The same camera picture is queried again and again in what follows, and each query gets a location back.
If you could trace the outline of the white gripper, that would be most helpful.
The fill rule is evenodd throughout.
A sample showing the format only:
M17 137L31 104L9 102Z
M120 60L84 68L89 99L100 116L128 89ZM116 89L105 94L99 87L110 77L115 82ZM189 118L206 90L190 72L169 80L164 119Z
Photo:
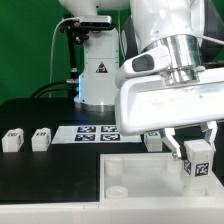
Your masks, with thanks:
M205 70L199 79L173 86L160 75L126 81L115 100L118 131L132 136L162 129L162 142L175 159L181 159L174 128L201 123L204 140L216 149L216 121L224 119L224 68Z

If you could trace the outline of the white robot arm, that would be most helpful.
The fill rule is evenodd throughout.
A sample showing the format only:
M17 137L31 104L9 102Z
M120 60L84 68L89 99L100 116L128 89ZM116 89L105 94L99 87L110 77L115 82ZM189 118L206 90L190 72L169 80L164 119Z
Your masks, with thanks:
M207 69L199 56L205 3L120 0L118 5L131 10L138 54L116 76L117 128L125 136L161 131L181 158L167 131L224 119L224 68Z

